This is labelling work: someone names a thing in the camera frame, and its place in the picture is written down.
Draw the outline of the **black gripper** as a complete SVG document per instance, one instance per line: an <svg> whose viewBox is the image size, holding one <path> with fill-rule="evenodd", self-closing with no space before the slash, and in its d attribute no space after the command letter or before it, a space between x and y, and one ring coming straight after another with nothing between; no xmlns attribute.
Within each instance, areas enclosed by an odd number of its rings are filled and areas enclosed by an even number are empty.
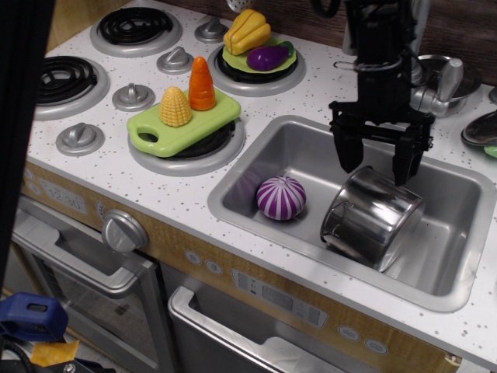
<svg viewBox="0 0 497 373"><path fill-rule="evenodd" d="M396 186L418 172L432 138L434 118L411 107L410 65L355 65L357 100L330 103L331 130L339 163L351 173L363 162L363 139L395 145L392 171Z"/></svg>

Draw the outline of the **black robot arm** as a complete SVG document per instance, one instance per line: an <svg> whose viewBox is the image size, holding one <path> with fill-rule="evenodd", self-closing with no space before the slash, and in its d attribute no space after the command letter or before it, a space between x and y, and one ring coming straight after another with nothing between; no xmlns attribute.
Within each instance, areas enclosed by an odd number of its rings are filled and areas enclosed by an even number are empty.
<svg viewBox="0 0 497 373"><path fill-rule="evenodd" d="M398 186L418 172L434 117L412 108L411 43L415 18L408 1L346 1L350 46L356 51L355 102L330 103L335 149L351 173L363 162L363 140L392 144Z"/></svg>

